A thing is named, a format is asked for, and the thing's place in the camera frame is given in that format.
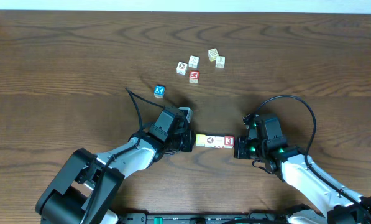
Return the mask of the yellow top wooden block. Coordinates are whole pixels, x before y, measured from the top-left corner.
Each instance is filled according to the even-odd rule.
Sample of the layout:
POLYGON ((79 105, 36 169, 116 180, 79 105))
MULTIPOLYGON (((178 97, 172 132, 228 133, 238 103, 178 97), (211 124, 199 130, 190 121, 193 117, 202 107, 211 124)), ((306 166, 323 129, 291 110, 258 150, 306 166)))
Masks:
POLYGON ((206 144, 206 135, 205 134, 197 134, 195 140, 195 146, 205 147, 206 144))

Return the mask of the red number 3 block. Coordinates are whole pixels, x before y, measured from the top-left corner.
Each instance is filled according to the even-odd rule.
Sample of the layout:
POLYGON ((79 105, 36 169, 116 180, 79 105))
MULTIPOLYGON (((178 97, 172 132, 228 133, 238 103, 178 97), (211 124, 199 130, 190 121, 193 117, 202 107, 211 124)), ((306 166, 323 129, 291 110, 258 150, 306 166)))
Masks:
POLYGON ((228 149, 232 149, 234 147, 234 136, 224 137, 224 147, 228 149))

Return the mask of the red A wooden block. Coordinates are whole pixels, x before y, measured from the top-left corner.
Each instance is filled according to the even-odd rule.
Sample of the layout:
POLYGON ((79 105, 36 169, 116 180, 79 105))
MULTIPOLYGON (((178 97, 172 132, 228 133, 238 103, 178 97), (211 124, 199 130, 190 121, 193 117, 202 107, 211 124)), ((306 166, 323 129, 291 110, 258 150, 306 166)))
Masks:
POLYGON ((215 136, 214 137, 214 147, 215 148, 225 148, 225 137, 224 136, 215 136))

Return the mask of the soccer ball wooden block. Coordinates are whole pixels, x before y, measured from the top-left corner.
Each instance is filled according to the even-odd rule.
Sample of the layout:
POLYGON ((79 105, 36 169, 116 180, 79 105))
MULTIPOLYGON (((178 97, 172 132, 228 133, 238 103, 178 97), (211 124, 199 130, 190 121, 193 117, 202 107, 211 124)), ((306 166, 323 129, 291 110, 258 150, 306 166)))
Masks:
POLYGON ((215 148, 215 146, 216 146, 215 137, 214 136, 206 136, 205 137, 204 146, 205 147, 213 147, 213 148, 215 148))

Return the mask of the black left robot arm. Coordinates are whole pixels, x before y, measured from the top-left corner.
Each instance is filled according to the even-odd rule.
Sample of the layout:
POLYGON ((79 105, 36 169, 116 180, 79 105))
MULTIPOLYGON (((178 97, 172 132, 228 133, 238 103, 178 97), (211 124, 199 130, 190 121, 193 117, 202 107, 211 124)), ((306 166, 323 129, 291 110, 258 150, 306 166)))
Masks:
POLYGON ((166 106, 154 123, 142 126, 111 151, 76 150, 38 199, 42 223, 117 223, 110 211, 123 180, 149 168, 165 154, 191 152, 195 133, 189 107, 166 106))

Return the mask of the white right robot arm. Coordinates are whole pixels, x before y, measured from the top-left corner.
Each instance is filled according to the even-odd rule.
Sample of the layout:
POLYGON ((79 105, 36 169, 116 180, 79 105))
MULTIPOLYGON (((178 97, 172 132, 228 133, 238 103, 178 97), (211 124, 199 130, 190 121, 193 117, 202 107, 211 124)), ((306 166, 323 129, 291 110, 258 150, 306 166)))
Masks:
POLYGON ((320 168, 305 149, 288 144, 274 114, 249 114, 247 135, 235 140, 234 157, 300 191, 328 223, 371 223, 371 196, 347 188, 320 168))

